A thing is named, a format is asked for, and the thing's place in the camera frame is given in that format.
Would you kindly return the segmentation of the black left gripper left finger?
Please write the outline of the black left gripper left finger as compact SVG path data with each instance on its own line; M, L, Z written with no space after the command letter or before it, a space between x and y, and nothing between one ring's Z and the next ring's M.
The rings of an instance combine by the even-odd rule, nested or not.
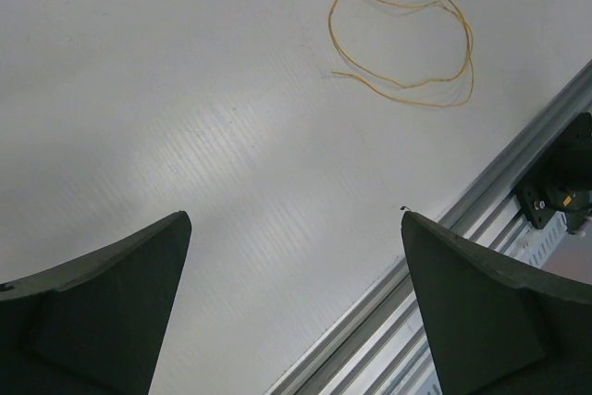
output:
M178 211L2 284L2 393L148 393L190 239Z

